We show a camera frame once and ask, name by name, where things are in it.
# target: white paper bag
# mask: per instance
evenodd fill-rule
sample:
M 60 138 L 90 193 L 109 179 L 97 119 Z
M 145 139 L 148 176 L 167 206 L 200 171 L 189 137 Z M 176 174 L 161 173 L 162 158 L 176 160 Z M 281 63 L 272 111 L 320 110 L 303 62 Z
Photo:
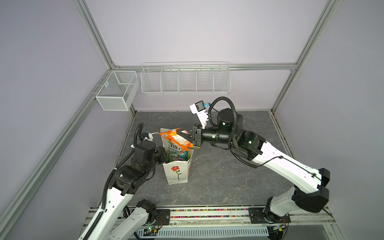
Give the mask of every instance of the white paper bag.
M 166 131 L 169 131 L 169 129 L 160 128 L 160 132 L 166 132 Z M 166 149 L 166 151 L 168 151 L 169 148 L 171 147 L 175 147 L 175 148 L 178 147 L 176 145 L 173 145 L 163 137 L 161 137 L 161 141 L 163 142 L 163 147 Z M 190 153 L 191 153 L 191 156 L 189 157 L 188 161 L 173 161 L 170 163 L 163 163 L 164 172 L 166 173 L 166 177 L 169 185 L 188 182 L 189 169 L 191 167 L 193 150 L 191 150 Z

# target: orange snack bag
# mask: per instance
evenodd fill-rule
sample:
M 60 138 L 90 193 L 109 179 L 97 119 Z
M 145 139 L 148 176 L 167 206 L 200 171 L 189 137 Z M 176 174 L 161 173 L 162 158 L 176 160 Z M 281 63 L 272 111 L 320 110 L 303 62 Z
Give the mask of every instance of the orange snack bag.
M 159 134 L 163 138 L 167 139 L 169 142 L 179 146 L 184 151 L 190 151 L 192 149 L 199 148 L 199 147 L 193 146 L 193 143 L 183 138 L 182 136 L 178 135 L 176 133 L 176 130 L 178 129 L 180 128 L 172 129 L 166 132 L 161 132 Z

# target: white wall panel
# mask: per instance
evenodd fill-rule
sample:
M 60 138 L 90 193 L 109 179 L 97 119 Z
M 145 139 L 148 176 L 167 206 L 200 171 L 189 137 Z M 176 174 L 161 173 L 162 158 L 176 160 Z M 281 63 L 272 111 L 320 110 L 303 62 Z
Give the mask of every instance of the white wall panel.
M 115 64 L 295 62 L 326 0 L 88 0 Z
M 2 214 L 106 67 L 69 0 L 0 1 L 0 22 Z
M 230 98 L 236 109 L 271 109 L 288 78 L 289 70 L 232 71 L 230 94 L 144 95 L 137 91 L 133 105 L 139 111 L 189 110 L 189 105 L 204 100 L 213 102 L 219 96 Z M 227 108 L 224 101 L 215 109 Z
M 330 170 L 346 240 L 383 239 L 383 12 L 383 1 L 341 1 L 276 113 L 297 159 Z

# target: red flower print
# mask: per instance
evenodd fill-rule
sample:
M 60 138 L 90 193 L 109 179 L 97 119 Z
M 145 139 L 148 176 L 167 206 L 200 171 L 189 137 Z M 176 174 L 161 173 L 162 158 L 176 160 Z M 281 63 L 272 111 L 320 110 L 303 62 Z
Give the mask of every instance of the red flower print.
M 181 174 L 181 173 L 178 173 L 178 172 L 180 172 L 180 168 L 178 167 L 178 166 L 175 166 L 175 167 L 172 167 L 171 168 L 172 169 L 172 171 L 174 171 L 174 172 L 176 172 L 177 173 L 177 178 L 179 179 L 178 181 L 180 181 L 180 177 L 179 177 L 179 175 Z

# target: white wire basket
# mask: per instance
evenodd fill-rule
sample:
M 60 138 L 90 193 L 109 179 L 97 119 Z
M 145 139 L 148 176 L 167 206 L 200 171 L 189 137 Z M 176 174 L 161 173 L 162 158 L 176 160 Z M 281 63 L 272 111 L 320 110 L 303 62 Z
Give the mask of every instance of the white wire basket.
M 96 99 L 103 110 L 129 111 L 139 85 L 135 71 L 114 70 L 96 94 Z
M 229 63 L 144 67 L 141 89 L 144 94 L 230 93 Z

